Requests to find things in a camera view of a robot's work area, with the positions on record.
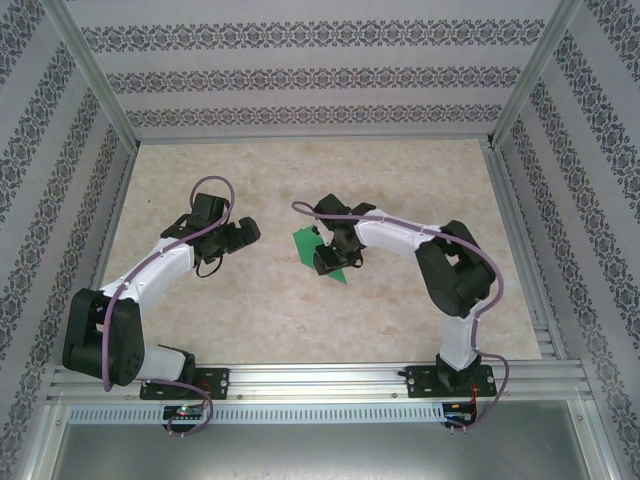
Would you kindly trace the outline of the green square paper sheet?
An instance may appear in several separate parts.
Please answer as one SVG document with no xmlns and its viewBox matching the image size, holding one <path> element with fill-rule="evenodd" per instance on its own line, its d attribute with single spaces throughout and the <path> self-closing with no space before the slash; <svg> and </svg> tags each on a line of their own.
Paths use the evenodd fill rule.
<svg viewBox="0 0 640 480">
<path fill-rule="evenodd" d="M 312 270 L 316 270 L 313 263 L 315 250 L 318 246 L 324 245 L 320 234 L 315 231 L 314 226 L 308 226 L 294 232 L 292 236 L 298 251 L 300 262 L 304 266 L 309 267 Z"/>
</svg>

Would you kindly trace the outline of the grey metal sheet panel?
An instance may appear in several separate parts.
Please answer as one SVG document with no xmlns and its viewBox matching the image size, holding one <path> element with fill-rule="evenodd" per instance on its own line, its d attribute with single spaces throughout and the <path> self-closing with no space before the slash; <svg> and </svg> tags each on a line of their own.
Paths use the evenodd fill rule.
<svg viewBox="0 0 640 480">
<path fill-rule="evenodd" d="M 507 402 L 468 433 L 437 423 L 62 424 L 37 480 L 621 480 L 568 401 Z"/>
</svg>

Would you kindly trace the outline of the aluminium frame crossbar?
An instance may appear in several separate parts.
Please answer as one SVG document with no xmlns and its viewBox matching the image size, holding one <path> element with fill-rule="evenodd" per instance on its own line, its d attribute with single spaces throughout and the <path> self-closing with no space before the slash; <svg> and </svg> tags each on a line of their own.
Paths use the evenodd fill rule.
<svg viewBox="0 0 640 480">
<path fill-rule="evenodd" d="M 490 136 L 471 134 L 389 134 L 389 135 L 249 135 L 157 138 L 141 140 L 141 146 L 193 145 L 193 144 L 244 144 L 244 143 L 307 143 L 307 142 L 385 142 L 385 141 L 465 141 L 478 140 L 481 145 L 490 144 Z"/>
</svg>

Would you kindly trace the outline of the aluminium table side rail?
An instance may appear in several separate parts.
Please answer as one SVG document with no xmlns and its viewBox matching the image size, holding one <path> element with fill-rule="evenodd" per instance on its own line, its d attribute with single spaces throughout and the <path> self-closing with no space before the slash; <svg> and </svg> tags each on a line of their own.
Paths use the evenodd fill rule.
<svg viewBox="0 0 640 480">
<path fill-rule="evenodd" d="M 109 215 L 105 223 L 105 230 L 100 239 L 99 250 L 94 261 L 94 269 L 89 283 L 83 285 L 83 289 L 98 290 L 101 286 L 139 149 L 140 145 L 137 145 L 127 156 L 118 180 L 117 188 L 109 204 Z"/>
<path fill-rule="evenodd" d="M 541 355 L 544 359 L 567 360 L 568 355 L 503 158 L 491 144 L 483 148 L 483 155 Z"/>
</svg>

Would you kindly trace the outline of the aluminium mounting rail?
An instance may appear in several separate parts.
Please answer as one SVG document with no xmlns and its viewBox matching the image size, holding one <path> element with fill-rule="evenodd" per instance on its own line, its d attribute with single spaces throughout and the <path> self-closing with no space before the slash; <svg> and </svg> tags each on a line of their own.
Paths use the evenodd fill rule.
<svg viewBox="0 0 640 480">
<path fill-rule="evenodd" d="M 577 360 L 516 360 L 504 367 L 487 363 L 501 398 L 583 400 L 593 397 L 591 382 Z M 407 395 L 404 363 L 245 364 L 229 365 L 228 403 L 354 403 L 412 401 Z M 49 404 L 138 403 L 140 384 L 106 392 L 96 379 L 62 367 L 55 369 L 46 393 Z"/>
</svg>

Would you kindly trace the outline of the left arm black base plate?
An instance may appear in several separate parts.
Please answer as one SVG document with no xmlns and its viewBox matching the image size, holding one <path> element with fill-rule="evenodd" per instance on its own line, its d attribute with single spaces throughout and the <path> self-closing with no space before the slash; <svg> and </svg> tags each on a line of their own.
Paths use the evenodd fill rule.
<svg viewBox="0 0 640 480">
<path fill-rule="evenodd" d="M 180 379 L 181 383 L 190 384 L 206 392 L 212 400 L 225 400 L 229 385 L 230 371 L 227 368 L 197 367 L 189 379 Z M 201 393 L 184 387 L 164 385 L 157 382 L 144 382 L 139 391 L 141 400 L 178 401 L 203 400 Z"/>
</svg>

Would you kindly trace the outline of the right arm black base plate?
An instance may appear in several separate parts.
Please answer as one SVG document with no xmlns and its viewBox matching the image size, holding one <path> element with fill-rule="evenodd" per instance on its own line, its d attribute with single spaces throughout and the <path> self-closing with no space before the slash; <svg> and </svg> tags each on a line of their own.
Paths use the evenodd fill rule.
<svg viewBox="0 0 640 480">
<path fill-rule="evenodd" d="M 405 371 L 409 398 L 481 398 L 497 394 L 497 383 L 489 365 L 480 365 L 471 373 L 450 371 L 437 366 L 408 366 Z"/>
</svg>

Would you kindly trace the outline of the aluminium frame post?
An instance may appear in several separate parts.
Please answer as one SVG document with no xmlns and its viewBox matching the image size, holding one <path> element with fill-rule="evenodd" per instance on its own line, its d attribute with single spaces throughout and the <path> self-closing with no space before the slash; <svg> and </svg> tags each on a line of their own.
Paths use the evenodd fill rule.
<svg viewBox="0 0 640 480">
<path fill-rule="evenodd" d="M 65 0 L 40 1 L 119 138 L 128 151 L 138 150 L 140 140 Z"/>
<path fill-rule="evenodd" d="M 504 143 L 519 112 L 581 4 L 582 0 L 559 0 L 489 135 L 489 144 L 493 149 Z"/>
</svg>

